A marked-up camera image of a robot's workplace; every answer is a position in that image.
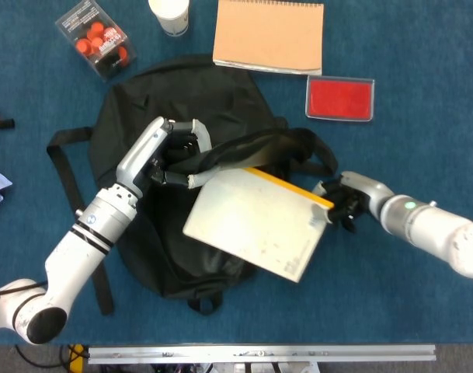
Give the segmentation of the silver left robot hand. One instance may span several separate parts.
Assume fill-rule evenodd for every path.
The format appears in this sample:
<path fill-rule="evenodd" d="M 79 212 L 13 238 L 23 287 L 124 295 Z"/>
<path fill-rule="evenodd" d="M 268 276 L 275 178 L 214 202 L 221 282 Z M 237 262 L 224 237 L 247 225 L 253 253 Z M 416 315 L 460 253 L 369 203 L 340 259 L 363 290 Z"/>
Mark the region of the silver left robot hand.
<path fill-rule="evenodd" d="M 201 173 L 184 175 L 162 168 L 159 156 L 167 144 L 174 136 L 187 134 L 195 137 L 201 152 L 212 149 L 208 130 L 199 120 L 178 122 L 164 117 L 155 118 L 117 166 L 117 181 L 111 187 L 113 195 L 122 200 L 129 198 L 139 200 L 151 182 L 191 190 L 203 186 L 222 171 L 224 169 L 222 166 L 213 166 Z"/>

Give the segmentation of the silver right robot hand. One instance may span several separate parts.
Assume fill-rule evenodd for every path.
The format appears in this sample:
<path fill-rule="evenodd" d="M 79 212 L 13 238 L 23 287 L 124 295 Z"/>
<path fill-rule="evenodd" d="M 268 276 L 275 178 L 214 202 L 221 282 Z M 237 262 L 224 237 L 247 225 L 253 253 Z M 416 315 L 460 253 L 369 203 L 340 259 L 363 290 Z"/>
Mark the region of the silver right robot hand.
<path fill-rule="evenodd" d="M 334 204 L 328 212 L 330 223 L 338 223 L 351 233 L 356 232 L 354 220 L 370 214 L 380 221 L 381 209 L 395 194 L 383 183 L 352 171 L 344 171 L 338 179 L 316 184 L 313 194 Z"/>

